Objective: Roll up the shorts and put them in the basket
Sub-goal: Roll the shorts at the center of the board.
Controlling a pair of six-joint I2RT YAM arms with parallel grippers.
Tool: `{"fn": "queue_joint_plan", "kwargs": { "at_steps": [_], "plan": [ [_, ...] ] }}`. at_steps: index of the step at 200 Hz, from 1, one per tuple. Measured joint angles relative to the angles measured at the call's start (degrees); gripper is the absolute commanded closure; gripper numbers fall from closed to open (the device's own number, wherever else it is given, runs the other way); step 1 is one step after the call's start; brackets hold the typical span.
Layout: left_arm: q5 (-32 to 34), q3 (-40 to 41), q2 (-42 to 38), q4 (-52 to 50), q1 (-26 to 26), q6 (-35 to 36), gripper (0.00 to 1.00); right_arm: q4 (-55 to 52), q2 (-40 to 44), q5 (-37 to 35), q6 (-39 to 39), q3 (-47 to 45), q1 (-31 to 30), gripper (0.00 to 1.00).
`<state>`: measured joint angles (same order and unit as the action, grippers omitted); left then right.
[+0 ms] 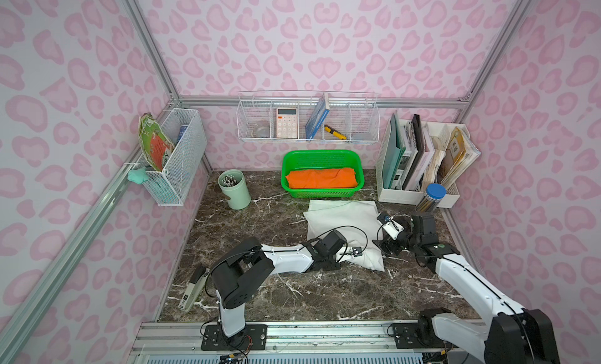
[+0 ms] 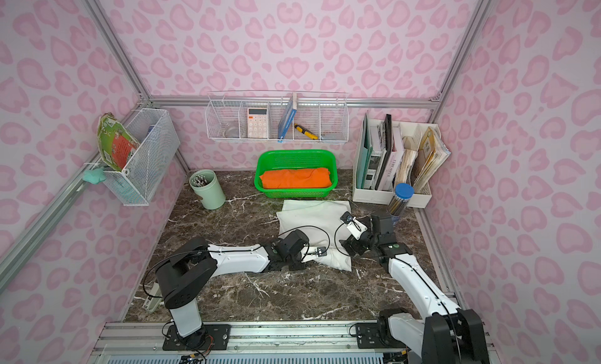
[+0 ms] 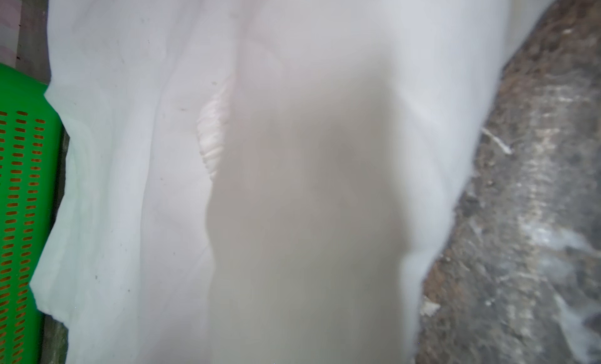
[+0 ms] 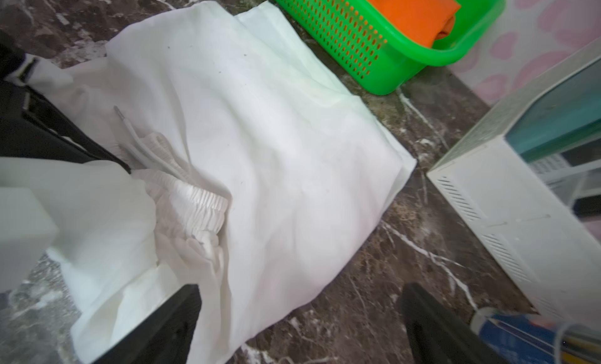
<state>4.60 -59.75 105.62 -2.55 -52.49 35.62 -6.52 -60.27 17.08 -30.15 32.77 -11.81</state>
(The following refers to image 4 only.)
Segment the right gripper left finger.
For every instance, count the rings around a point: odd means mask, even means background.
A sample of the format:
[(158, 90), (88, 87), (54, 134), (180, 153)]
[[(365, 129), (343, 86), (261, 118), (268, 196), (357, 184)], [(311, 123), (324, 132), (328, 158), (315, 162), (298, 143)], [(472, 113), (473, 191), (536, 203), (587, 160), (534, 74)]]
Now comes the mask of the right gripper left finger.
[(185, 363), (202, 308), (196, 284), (186, 284), (95, 364)]

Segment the white shorts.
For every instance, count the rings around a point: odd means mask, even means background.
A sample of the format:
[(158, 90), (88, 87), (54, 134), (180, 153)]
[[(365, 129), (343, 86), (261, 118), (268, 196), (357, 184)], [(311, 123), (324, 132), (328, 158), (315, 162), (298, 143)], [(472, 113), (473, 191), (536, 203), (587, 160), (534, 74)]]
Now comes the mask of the white shorts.
[(227, 362), (338, 275), (416, 160), (270, 3), (172, 10), (105, 50), (66, 69), (29, 54), (8, 81), (31, 69), (28, 87), (117, 161), (3, 157), (1, 183), (56, 225), (78, 359), (192, 284), (186, 362)]

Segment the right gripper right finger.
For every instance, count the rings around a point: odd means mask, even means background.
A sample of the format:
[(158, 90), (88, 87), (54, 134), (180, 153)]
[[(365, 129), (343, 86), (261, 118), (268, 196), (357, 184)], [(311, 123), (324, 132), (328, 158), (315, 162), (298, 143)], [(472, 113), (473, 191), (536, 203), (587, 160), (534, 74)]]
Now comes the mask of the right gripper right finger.
[(415, 363), (506, 362), (418, 283), (405, 284), (399, 305)]

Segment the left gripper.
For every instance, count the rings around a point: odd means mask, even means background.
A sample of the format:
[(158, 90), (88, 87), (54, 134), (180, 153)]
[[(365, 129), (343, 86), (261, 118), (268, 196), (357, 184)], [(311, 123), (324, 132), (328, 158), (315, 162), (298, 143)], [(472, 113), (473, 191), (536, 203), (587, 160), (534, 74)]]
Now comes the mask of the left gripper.
[(112, 161), (131, 172), (40, 93), (5, 81), (1, 82), (1, 156), (78, 164)]

